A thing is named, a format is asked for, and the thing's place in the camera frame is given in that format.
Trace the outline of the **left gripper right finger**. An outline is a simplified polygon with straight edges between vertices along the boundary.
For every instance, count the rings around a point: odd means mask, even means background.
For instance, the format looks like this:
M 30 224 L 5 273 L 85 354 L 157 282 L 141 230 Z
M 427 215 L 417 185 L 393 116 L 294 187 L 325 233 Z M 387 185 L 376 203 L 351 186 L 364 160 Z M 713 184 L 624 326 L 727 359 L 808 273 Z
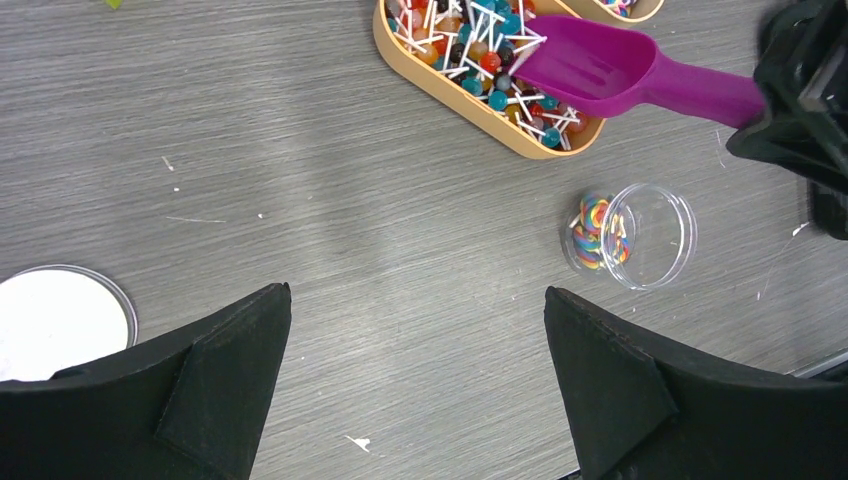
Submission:
M 562 288 L 544 323 L 577 479 L 843 479 L 847 355 L 790 374 L 728 361 Z

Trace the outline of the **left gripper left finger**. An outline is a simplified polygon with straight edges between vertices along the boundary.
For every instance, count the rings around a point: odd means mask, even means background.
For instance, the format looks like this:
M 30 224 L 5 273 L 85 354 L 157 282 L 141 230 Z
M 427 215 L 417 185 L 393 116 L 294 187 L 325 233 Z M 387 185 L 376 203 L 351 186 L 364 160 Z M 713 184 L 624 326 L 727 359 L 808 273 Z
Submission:
M 5 479 L 247 479 L 291 328 L 272 283 L 181 328 L 1 385 Z

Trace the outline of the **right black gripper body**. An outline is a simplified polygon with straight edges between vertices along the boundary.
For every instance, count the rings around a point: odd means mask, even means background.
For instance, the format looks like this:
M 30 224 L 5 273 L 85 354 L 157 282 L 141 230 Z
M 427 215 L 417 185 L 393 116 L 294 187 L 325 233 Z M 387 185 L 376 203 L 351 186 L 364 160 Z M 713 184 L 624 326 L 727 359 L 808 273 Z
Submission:
M 847 4 L 793 1 L 765 16 L 756 86 L 763 115 L 726 143 L 734 156 L 808 181 L 810 220 L 847 237 Z

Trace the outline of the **rainbow swirl lollipop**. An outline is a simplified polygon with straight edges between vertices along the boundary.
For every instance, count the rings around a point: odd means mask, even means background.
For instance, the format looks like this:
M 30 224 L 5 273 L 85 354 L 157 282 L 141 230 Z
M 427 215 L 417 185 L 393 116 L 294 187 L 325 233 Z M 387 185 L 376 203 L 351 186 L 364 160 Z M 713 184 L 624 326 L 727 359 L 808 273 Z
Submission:
M 577 261 L 589 270 L 600 270 L 607 267 L 604 260 L 598 235 L 589 233 L 583 226 L 577 225 L 572 229 L 572 245 L 575 248 Z M 619 236 L 615 240 L 613 252 L 608 255 L 613 265 L 625 263 L 630 257 L 630 244 L 626 237 Z
M 599 234 L 610 205 L 610 199 L 595 193 L 584 195 L 579 200 L 578 213 L 569 223 L 570 228 L 581 226 L 589 234 Z

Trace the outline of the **clear plastic cup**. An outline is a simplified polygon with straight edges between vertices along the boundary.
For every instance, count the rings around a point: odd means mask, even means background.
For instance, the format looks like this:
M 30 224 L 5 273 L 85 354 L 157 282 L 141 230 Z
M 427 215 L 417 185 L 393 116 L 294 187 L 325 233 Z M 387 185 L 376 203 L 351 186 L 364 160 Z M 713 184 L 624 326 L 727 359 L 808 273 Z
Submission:
M 600 270 L 589 270 L 578 263 L 572 245 L 573 228 L 569 227 L 578 213 L 579 200 L 590 193 L 610 199 L 603 228 L 597 234 L 607 263 Z M 596 185 L 580 192 L 566 208 L 559 235 L 566 260 L 579 274 L 646 292 L 666 288 L 679 279 L 695 253 L 698 226 L 687 199 L 668 188 L 649 183 L 621 188 Z M 630 257 L 613 265 L 608 255 L 619 236 L 628 239 Z

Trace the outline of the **magenta plastic scoop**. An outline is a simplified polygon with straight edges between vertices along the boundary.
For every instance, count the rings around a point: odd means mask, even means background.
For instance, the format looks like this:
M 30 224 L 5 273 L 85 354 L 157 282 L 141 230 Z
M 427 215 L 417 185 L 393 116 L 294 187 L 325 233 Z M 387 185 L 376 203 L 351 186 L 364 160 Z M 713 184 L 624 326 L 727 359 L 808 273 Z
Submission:
M 564 14 L 527 26 L 545 40 L 516 77 L 587 115 L 651 104 L 740 129 L 766 108 L 751 77 L 677 62 L 644 33 Z

